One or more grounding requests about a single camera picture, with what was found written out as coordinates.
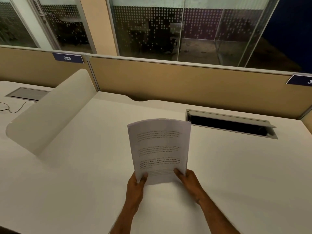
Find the blue wall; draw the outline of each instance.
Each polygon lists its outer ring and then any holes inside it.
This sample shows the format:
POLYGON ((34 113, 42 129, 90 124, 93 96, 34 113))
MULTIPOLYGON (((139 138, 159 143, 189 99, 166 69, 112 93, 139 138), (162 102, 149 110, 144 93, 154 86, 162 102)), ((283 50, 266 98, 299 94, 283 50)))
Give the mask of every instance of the blue wall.
POLYGON ((312 0, 280 0, 263 37, 312 73, 312 0))

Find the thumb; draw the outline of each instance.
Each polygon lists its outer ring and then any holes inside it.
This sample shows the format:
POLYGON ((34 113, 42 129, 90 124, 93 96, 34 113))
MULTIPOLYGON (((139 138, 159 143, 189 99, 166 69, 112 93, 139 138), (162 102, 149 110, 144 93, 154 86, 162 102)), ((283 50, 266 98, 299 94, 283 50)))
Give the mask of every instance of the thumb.
POLYGON ((179 169, 175 168, 174 174, 176 174, 176 176, 180 179, 180 181, 184 183, 185 176, 183 176, 183 174, 179 171, 179 169))
POLYGON ((143 176, 142 176, 142 178, 141 178, 141 180, 140 180, 140 182, 139 182, 139 184, 141 185, 141 186, 144 186, 145 185, 145 182, 147 181, 147 177, 149 176, 149 174, 148 173, 144 173, 143 174, 143 176))

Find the person's left hand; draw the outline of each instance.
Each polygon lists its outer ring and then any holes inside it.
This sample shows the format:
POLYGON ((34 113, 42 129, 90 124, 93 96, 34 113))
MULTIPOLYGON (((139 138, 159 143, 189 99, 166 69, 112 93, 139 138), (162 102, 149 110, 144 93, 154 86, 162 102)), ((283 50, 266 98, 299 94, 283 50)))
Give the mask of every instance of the person's left hand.
POLYGON ((137 183, 135 173, 133 173, 128 181, 126 201, 124 206, 131 209, 134 213, 137 212, 138 207, 143 199, 143 188, 147 177, 148 174, 145 173, 140 182, 137 183))

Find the blue number plate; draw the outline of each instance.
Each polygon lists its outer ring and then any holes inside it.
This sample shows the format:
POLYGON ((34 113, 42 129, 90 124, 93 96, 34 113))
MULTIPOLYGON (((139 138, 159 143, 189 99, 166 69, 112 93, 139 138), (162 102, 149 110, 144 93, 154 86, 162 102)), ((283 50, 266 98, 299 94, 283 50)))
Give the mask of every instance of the blue number plate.
POLYGON ((57 61, 83 63, 83 59, 81 55, 62 54, 62 53, 52 53, 52 54, 57 61))
POLYGON ((303 86, 312 86, 312 76, 294 74, 286 83, 303 86))

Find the hand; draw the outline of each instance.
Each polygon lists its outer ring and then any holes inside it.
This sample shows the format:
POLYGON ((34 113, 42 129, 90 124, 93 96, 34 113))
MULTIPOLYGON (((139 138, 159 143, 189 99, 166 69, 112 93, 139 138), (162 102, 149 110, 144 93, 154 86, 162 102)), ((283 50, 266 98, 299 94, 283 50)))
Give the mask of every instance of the hand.
POLYGON ((137 183, 135 173, 132 174, 127 185, 127 194, 124 208, 137 212, 138 207, 143 199, 143 188, 147 180, 148 174, 145 173, 140 182, 137 183))
POLYGON ((197 204, 207 196, 192 170, 186 169, 185 176, 177 168, 174 169, 174 173, 197 204))

